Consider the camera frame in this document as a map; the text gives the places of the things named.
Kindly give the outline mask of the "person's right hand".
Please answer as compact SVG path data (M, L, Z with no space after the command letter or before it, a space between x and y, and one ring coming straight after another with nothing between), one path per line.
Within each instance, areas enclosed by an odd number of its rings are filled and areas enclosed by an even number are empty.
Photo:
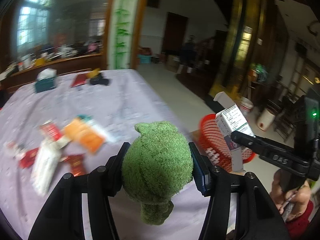
M306 180L302 186L284 192L280 186L281 171L278 170L273 177L270 197L285 222L290 222L300 217L308 207L311 189Z

